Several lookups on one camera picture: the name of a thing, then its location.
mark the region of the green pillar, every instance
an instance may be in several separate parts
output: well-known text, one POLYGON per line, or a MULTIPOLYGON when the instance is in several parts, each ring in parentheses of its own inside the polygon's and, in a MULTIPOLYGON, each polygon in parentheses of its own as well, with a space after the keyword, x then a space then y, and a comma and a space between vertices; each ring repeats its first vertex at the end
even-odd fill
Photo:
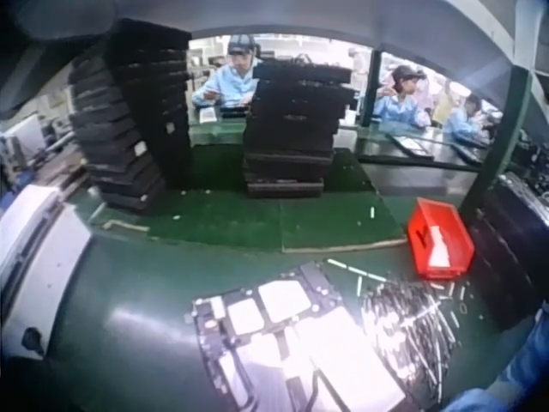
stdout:
POLYGON ((374 49, 371 51, 370 72, 368 73, 368 85, 366 97, 360 113, 360 125, 370 127, 371 115, 374 113, 376 103, 376 91, 379 88, 379 71, 381 70, 382 51, 374 49))
POLYGON ((531 71, 521 66, 513 66, 507 100, 494 144, 460 207, 460 214, 465 222, 474 217, 476 209, 482 205, 485 192, 509 162, 524 123, 531 91, 531 71))

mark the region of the blue work shirt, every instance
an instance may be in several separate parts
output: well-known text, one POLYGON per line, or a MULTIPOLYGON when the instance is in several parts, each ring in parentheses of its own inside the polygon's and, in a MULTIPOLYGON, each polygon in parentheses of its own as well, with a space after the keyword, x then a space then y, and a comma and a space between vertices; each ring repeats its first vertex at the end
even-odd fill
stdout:
POLYGON ((549 304, 544 303, 540 319, 522 348, 496 381, 486 390, 461 394, 444 412, 516 410, 520 401, 549 372, 549 304))
POLYGON ((400 122, 418 127, 431 125, 429 115, 421 110, 413 96, 407 96, 402 102, 397 96, 381 97, 376 100, 373 114, 379 116, 382 121, 400 122))
POLYGON ((443 133, 450 133, 462 139, 480 138, 481 131, 480 125, 467 115, 464 107, 454 109, 443 125, 443 133))
POLYGON ((214 104, 220 104, 223 107, 239 106, 240 101, 248 94, 254 93, 257 87, 257 79, 252 78, 253 69, 261 60, 254 58, 248 73, 242 77, 230 65, 225 64, 211 76, 201 88, 192 95, 192 102, 197 107, 208 107, 214 104), (220 94, 217 102, 205 100, 204 92, 214 90, 220 94))

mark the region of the red plastic bin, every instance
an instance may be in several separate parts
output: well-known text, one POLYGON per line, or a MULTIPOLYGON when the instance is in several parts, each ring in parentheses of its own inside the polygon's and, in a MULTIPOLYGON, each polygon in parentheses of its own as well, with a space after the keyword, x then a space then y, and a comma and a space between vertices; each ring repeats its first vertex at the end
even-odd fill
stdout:
POLYGON ((469 269, 474 244, 457 210, 447 203, 418 198, 418 204, 408 221, 407 235, 420 277, 424 279, 453 279, 469 269), (439 226, 448 248, 449 267, 431 267, 429 260, 434 241, 430 227, 439 226))

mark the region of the cap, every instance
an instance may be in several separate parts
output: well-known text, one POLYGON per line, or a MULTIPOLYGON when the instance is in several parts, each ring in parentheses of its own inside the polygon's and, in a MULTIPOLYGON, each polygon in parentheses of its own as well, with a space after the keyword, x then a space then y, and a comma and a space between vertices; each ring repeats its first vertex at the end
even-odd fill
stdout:
POLYGON ((426 75, 423 71, 415 71, 410 66, 402 64, 393 70, 393 79, 395 82, 399 80, 411 80, 411 79, 426 79, 426 75))
POLYGON ((256 48, 256 41, 251 34, 236 34, 229 39, 227 54, 248 54, 256 48))

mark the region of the stack of black trays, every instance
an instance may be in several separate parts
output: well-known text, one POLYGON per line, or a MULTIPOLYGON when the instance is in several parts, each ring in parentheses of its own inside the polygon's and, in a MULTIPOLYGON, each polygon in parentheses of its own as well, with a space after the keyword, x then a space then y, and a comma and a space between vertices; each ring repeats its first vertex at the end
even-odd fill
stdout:
POLYGON ((485 194, 470 233, 471 280, 499 327, 509 329, 549 298, 549 210, 508 173, 485 194))
POLYGON ((333 159, 334 134, 354 91, 351 70, 269 60, 244 131, 244 175, 255 197, 314 197, 333 159))
POLYGON ((143 211, 191 167, 185 103, 190 35, 122 20, 72 63, 71 123, 91 180, 112 207, 143 211))

